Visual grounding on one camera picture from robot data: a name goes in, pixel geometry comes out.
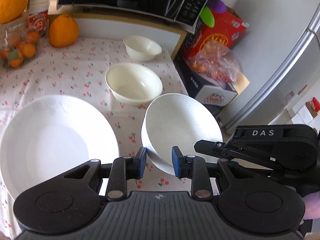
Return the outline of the person's hand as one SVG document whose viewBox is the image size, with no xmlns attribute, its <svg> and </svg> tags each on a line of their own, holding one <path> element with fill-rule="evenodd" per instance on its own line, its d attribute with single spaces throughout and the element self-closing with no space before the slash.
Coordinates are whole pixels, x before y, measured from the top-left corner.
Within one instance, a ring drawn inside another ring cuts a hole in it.
<svg viewBox="0 0 320 240">
<path fill-rule="evenodd" d="M 303 197 L 305 204 L 304 219 L 319 219 L 320 218 L 320 192 L 314 192 Z"/>
</svg>

